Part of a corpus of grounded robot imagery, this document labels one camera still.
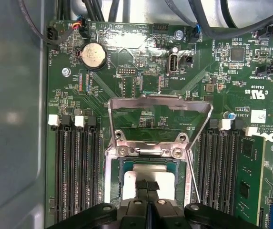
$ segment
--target black ram slot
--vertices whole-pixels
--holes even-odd
[[[55,129],[56,131],[56,190],[55,190],[55,200],[56,200],[56,211],[55,211],[55,222],[58,223],[61,221],[62,215],[62,142],[63,142],[63,131],[59,130],[58,128]]]
[[[217,141],[218,135],[212,135],[212,150],[211,150],[211,170],[210,170],[210,184],[209,184],[209,206],[212,208],[215,203],[214,193],[215,193],[215,171],[216,171],[216,159],[217,159]]]
[[[239,133],[236,132],[233,134],[233,173],[232,173],[232,179],[231,179],[231,192],[230,192],[230,215],[234,215],[234,192],[235,192],[235,184],[236,184],[236,178],[237,178],[237,159],[238,159],[238,151],[239,151]]]
[[[203,181],[203,204],[208,205],[209,180],[210,180],[210,164],[211,164],[211,150],[212,150],[212,135],[208,134],[206,138],[205,149],[205,164],[204,164],[204,181]]]
[[[99,203],[99,170],[100,170],[100,138],[99,131],[97,128],[91,127],[90,130],[91,145],[89,145],[89,153],[91,154],[91,196],[90,196],[90,207],[95,206]]]
[[[223,152],[222,152],[222,163],[221,163],[221,182],[220,182],[220,197],[219,197],[219,210],[224,211],[225,201],[225,188],[226,188],[226,168],[228,163],[228,136],[224,136],[223,140]]]
[[[83,146],[82,129],[74,127],[72,131],[72,170],[71,170],[71,212],[76,215],[81,211],[81,194],[82,194],[82,146]]]
[[[65,220],[70,216],[70,184],[71,184],[71,130],[69,127],[64,128],[62,157],[62,217]]]
[[[221,178],[222,178],[222,157],[223,157],[223,140],[224,137],[218,135],[217,140],[217,157],[216,157],[216,168],[215,168],[215,182],[214,182],[214,195],[213,199],[214,202],[214,209],[219,209],[219,197],[220,197],[220,185],[221,185]]]
[[[80,158],[80,163],[81,163],[81,209],[80,211],[83,211],[87,208],[89,208],[88,204],[88,132],[85,131],[83,133],[83,136],[81,138],[82,140],[82,152],[81,152],[81,158]]]
[[[205,143],[206,143],[206,134],[201,134],[200,144],[199,144],[199,161],[198,161],[198,177],[197,177],[198,190],[199,190],[201,202],[203,197]]]

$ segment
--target white label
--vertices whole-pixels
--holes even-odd
[[[252,110],[251,123],[265,123],[266,111],[265,110]]]

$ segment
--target black cable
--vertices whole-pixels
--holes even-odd
[[[63,17],[63,0],[57,1],[57,7],[56,7],[56,18],[57,20],[62,20]]]
[[[65,20],[71,19],[71,0],[63,0],[63,18]]]
[[[109,22],[116,22],[119,0],[113,0],[109,13]]]
[[[94,11],[97,15],[98,21],[104,21],[103,13],[101,11],[101,7],[100,7],[98,0],[92,0],[92,4],[94,7]]]
[[[22,14],[26,20],[26,22],[29,24],[31,30],[38,36],[40,37],[43,41],[45,41],[46,43],[50,43],[50,44],[54,44],[54,45],[58,45],[62,42],[64,42],[65,40],[68,39],[68,37],[73,33],[74,29],[73,28],[69,28],[68,30],[66,30],[64,32],[64,34],[58,39],[58,40],[51,40],[48,39],[47,37],[45,37],[43,34],[41,34],[41,32],[37,29],[37,27],[35,26],[35,24],[32,22],[30,15],[28,14],[28,11],[26,9],[25,6],[25,2],[24,0],[18,0],[19,3],[19,7],[22,11]]]
[[[195,27],[196,23],[185,17],[185,15],[179,10],[179,8],[174,4],[173,0],[165,0],[168,7],[186,24]]]
[[[198,23],[200,24],[202,31],[211,39],[216,40],[222,40],[222,39],[230,39],[233,37],[239,37],[243,34],[246,34],[248,32],[256,31],[258,29],[261,29],[267,25],[273,24],[273,15],[257,22],[253,25],[246,26],[241,29],[236,29],[231,32],[215,32],[212,30],[212,28],[209,26],[207,18],[205,16],[205,12],[202,6],[201,1],[199,0],[189,0],[189,3],[192,7],[192,11],[198,20]]]
[[[91,0],[84,0],[83,2],[85,4],[85,7],[87,8],[89,18],[91,19],[91,21],[97,21]]]
[[[220,0],[221,12],[228,28],[237,28],[228,7],[228,0]]]

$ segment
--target green circuit board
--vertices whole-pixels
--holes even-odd
[[[50,31],[61,35],[72,23],[52,21]],[[181,40],[174,38],[176,31],[182,31]],[[88,22],[86,32],[88,37],[84,38],[75,30],[58,49],[49,50],[48,116],[58,115],[61,122],[64,116],[70,117],[71,124],[76,115],[84,116],[86,123],[92,122],[93,117],[96,121],[94,129],[89,127],[82,133],[73,125],[69,127],[70,124],[62,129],[47,126],[46,226],[105,201],[105,149],[111,140],[108,101],[117,97],[164,94],[213,105],[211,118],[192,149],[198,185],[204,190],[201,191],[202,202],[270,228],[273,72],[267,72],[266,67],[273,65],[273,39],[257,39],[254,33],[249,33],[217,41],[200,33],[196,42],[190,42],[193,28],[188,26],[107,22]],[[99,43],[106,50],[107,61],[100,70],[87,69],[78,56],[80,49],[89,42]],[[174,47],[179,50],[178,68],[169,71],[170,51]],[[64,68],[69,69],[69,76],[63,76]],[[232,130],[218,130],[226,112],[235,114],[234,126]],[[128,140],[171,142],[180,132],[191,136],[202,118],[197,112],[173,111],[168,107],[122,108],[114,113],[114,125]],[[245,136],[245,131],[250,129],[252,135]],[[81,142],[89,158],[79,158],[82,150],[77,150],[76,145]],[[224,156],[218,154],[220,150],[224,156],[225,152],[232,154],[226,163],[222,164]],[[59,151],[64,152],[62,157],[57,157]],[[182,181],[186,163],[154,160],[148,158],[151,164],[168,166],[178,163],[173,169],[173,173],[179,174],[175,195],[179,206],[183,207],[186,202]],[[225,167],[218,167],[216,161]],[[124,165],[127,161],[114,160],[112,163],[110,201],[118,205],[123,172],[120,163]],[[85,166],[87,172],[83,173],[81,170]],[[228,172],[226,179],[233,183],[230,187],[221,180],[222,171]],[[84,187],[76,181],[82,180],[83,176]],[[220,207],[220,202],[226,202],[223,198],[219,200],[220,195],[216,194],[222,191],[222,187],[229,190],[224,194],[228,196],[228,203]],[[195,201],[194,190],[191,201]]]

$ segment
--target silver screw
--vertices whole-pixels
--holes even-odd
[[[126,147],[120,147],[118,149],[118,154],[121,155],[121,156],[125,156],[127,155],[128,151],[127,151],[127,148]]]
[[[194,210],[194,211],[197,211],[197,210],[200,209],[199,206],[197,206],[197,205],[191,205],[190,208],[191,208],[192,210]]]
[[[109,211],[109,210],[111,210],[111,207],[104,207],[103,210],[104,211]]]
[[[180,158],[180,157],[182,157],[183,156],[183,152],[182,152],[182,150],[181,149],[174,149],[174,151],[173,151],[173,156],[175,157],[175,158]]]
[[[164,205],[164,204],[166,204],[166,201],[165,200],[163,200],[163,199],[160,199],[159,201],[157,201],[158,202],[158,204],[160,204],[160,205]]]
[[[62,75],[64,77],[69,77],[71,75],[71,70],[69,68],[63,68],[62,69]]]
[[[181,31],[181,30],[177,30],[177,31],[174,33],[174,38],[175,38],[176,40],[182,40],[183,37],[184,37],[184,33],[183,33],[183,31]]]

